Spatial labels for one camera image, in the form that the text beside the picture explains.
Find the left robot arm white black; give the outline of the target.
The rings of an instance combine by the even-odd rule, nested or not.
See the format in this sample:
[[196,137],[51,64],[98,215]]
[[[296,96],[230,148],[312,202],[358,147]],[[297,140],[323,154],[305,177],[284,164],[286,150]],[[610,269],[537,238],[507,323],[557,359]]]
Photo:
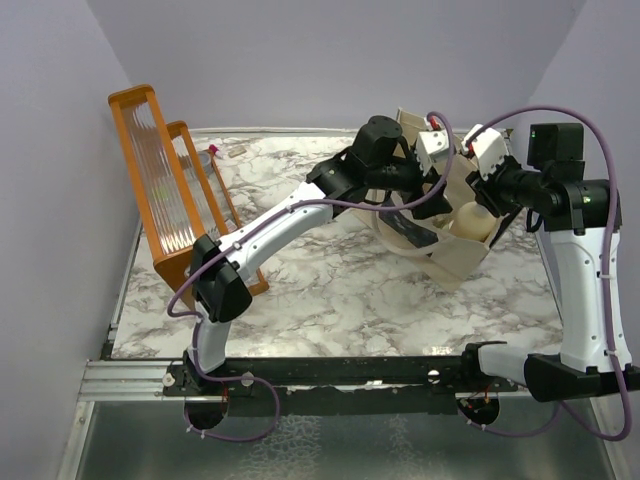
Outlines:
[[429,130],[409,142],[396,120],[371,117],[350,146],[316,164],[280,204],[217,240],[196,240],[185,282],[196,301],[186,372],[195,392],[210,394],[220,385],[231,323],[252,303],[248,281],[274,254],[349,209],[431,217],[429,207],[444,196],[455,146],[443,114],[430,112],[426,120]]

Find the beige pump lotion bottle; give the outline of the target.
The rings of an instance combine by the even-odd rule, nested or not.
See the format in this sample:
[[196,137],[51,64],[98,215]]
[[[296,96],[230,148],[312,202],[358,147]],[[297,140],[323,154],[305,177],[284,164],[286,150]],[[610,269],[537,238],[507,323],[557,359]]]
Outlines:
[[494,230],[497,218],[475,201],[462,205],[453,216],[449,232],[459,238],[484,242]]

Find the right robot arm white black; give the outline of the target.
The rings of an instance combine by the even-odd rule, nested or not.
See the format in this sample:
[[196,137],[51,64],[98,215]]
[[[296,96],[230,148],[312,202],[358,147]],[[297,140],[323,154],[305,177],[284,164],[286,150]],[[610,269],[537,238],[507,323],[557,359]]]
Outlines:
[[506,344],[480,346],[459,367],[461,383],[481,391],[495,376],[523,384],[539,402],[610,395],[619,386],[618,360],[629,390],[639,387],[620,318],[617,286],[621,214],[611,213],[610,183],[584,177],[584,128],[580,123],[534,124],[527,164],[509,154],[502,135],[475,126],[463,140],[477,171],[467,183],[478,204],[494,216],[520,209],[538,215],[556,258],[558,308],[563,325],[559,353],[521,352]]

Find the beige canvas tote bag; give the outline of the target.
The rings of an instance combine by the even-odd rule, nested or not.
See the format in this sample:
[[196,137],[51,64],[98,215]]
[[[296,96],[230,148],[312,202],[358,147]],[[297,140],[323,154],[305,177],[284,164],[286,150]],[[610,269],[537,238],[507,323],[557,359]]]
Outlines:
[[[432,126],[428,127],[427,118],[401,108],[398,109],[396,121],[402,126],[409,146],[414,149],[419,132],[435,130],[435,119]],[[396,255],[408,258],[448,292],[457,290],[470,277],[519,215],[518,212],[515,215],[498,217],[494,230],[484,242],[459,238],[449,232],[455,212],[462,205],[475,201],[474,192],[465,182],[465,178],[469,173],[477,171],[475,159],[466,159],[458,153],[462,146],[460,137],[454,137],[453,145],[456,154],[444,192],[445,198],[453,207],[451,213],[416,220],[410,211],[405,210],[354,212],[385,248]],[[446,162],[436,164],[430,173],[442,175],[445,165]]]

